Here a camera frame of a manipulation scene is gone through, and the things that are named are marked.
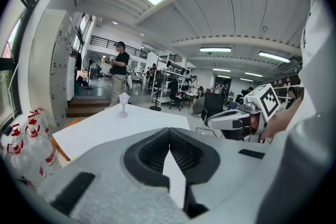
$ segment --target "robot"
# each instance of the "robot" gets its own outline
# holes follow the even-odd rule
[[[279,108],[280,102],[272,85],[264,84],[241,97],[237,109],[213,115],[206,120],[205,125],[222,132],[231,132],[237,140],[259,142],[268,120]],[[251,115],[259,117],[257,130],[250,128]]]

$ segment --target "ceiling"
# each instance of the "ceiling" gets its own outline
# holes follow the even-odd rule
[[[76,0],[94,15],[144,33],[153,44],[188,58],[198,68],[231,68],[264,78],[294,73],[310,0]],[[207,54],[200,47],[230,47]],[[260,51],[293,59],[289,64],[260,57]]]

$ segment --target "standing fan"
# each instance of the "standing fan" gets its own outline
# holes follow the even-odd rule
[[[85,90],[92,90],[93,89],[93,87],[89,85],[90,69],[91,69],[91,66],[93,65],[93,63],[97,64],[100,67],[101,58],[100,58],[99,54],[97,54],[95,52],[89,52],[83,58],[83,66],[84,66],[85,70],[89,72],[88,85],[83,87],[83,89],[85,89]]]
[[[165,69],[162,70],[156,70],[156,77],[155,81],[153,81],[153,87],[155,86],[155,82],[157,84],[157,92],[156,92],[156,101],[155,105],[150,106],[150,110],[155,110],[155,111],[161,111],[161,108],[158,107],[158,97],[159,97],[159,91],[163,91],[165,88],[165,82],[166,82],[166,72]]]

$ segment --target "cabinet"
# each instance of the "cabinet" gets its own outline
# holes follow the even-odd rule
[[[68,110],[67,68],[71,33],[65,10],[46,9],[34,35],[29,57],[28,90],[32,109],[46,112],[51,132],[63,128]]]

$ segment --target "black rubber pad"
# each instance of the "black rubber pad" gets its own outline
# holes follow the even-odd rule
[[[94,178],[94,174],[86,172],[79,173],[50,204],[68,216],[84,192],[91,185]]]
[[[241,150],[239,151],[238,153],[241,153],[243,155],[246,155],[246,156],[249,156],[249,157],[252,157],[252,158],[257,158],[257,159],[262,159],[264,157],[264,153],[262,152],[258,152],[258,151],[251,151],[251,150]]]

